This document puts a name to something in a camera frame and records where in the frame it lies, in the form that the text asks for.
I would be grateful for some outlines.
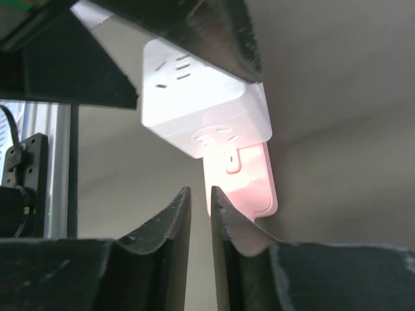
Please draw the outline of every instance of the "metal bracket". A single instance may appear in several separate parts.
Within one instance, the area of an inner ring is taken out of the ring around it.
[[[25,187],[35,198],[34,207],[31,210],[31,223],[27,224],[21,236],[43,237],[43,218],[45,215],[47,165],[48,165],[48,138],[44,134],[35,134],[21,142],[28,154],[27,161],[21,167],[23,171],[21,180]],[[14,153],[14,147],[10,147],[5,155],[5,161]],[[14,172],[9,172],[6,167],[3,171],[2,186],[13,188],[16,182]]]

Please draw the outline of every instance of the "black cable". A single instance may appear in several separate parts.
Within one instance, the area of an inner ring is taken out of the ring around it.
[[[13,147],[16,153],[16,157],[20,157],[21,159],[23,157],[23,148],[20,145],[18,125],[14,120],[13,114],[6,106],[0,105],[0,109],[2,109],[5,113],[8,125],[10,126],[10,132],[12,133]]]
[[[21,195],[23,197],[23,201],[25,202],[25,205],[30,208],[30,198],[27,194],[26,190],[20,185],[20,175],[19,175],[19,166],[20,163],[23,161],[23,147],[20,145],[19,140],[19,130],[18,125],[16,124],[16,121],[14,120],[14,116],[11,113],[11,111],[4,105],[0,105],[0,109],[3,110],[4,114],[6,115],[8,125],[10,126],[10,133],[12,134],[12,141],[13,141],[13,155],[14,161],[12,162],[13,167],[6,167],[7,170],[12,169],[14,172],[14,186],[15,188],[19,189],[21,192]],[[26,224],[28,222],[30,211],[24,211],[23,220],[20,223],[20,226],[18,227],[18,230],[14,234],[14,238],[18,238],[20,234],[23,232],[23,230],[26,227]]]

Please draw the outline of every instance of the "power strip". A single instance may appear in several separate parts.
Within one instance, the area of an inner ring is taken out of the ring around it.
[[[277,209],[262,84],[244,83],[161,39],[143,53],[141,121],[193,158],[203,157],[207,209],[219,186],[249,219]]]

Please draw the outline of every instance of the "white power strip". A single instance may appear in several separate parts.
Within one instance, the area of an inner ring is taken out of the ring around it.
[[[262,84],[246,84],[161,40],[144,48],[142,123],[194,158],[268,141]]]
[[[148,42],[143,57],[141,121],[191,157],[204,158],[208,211],[216,185],[249,219],[274,213],[264,144],[272,129],[262,84],[244,83],[161,39]]]

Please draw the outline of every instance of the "pink light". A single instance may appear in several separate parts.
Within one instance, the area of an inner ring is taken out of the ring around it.
[[[210,155],[203,158],[203,164],[209,215],[212,186],[219,186],[232,204],[252,221],[277,211],[267,144]]]

